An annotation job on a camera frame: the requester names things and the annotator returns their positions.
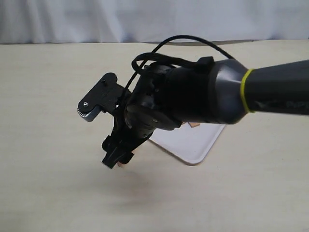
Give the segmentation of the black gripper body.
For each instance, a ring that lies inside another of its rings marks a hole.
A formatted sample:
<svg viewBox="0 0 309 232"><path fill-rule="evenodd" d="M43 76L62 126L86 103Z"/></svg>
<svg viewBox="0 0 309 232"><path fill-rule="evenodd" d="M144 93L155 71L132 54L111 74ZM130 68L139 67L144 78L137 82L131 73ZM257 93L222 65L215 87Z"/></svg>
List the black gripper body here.
<svg viewBox="0 0 309 232"><path fill-rule="evenodd" d="M163 103L163 85L175 67L153 63L144 69L133 92L116 110L111 139L116 145L138 147L155 129L171 131L182 121L168 112Z"/></svg>

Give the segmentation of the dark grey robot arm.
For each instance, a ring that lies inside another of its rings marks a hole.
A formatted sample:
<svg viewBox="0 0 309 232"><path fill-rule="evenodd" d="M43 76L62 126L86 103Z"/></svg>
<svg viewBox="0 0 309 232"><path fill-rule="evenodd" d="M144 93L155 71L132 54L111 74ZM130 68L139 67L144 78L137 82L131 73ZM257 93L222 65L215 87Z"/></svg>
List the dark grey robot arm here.
<svg viewBox="0 0 309 232"><path fill-rule="evenodd" d="M144 53L131 65L140 78L102 144L102 163L109 168L128 163L156 129L171 131L184 122L235 124L253 112L309 113L307 60L248 69L231 58L192 62Z"/></svg>

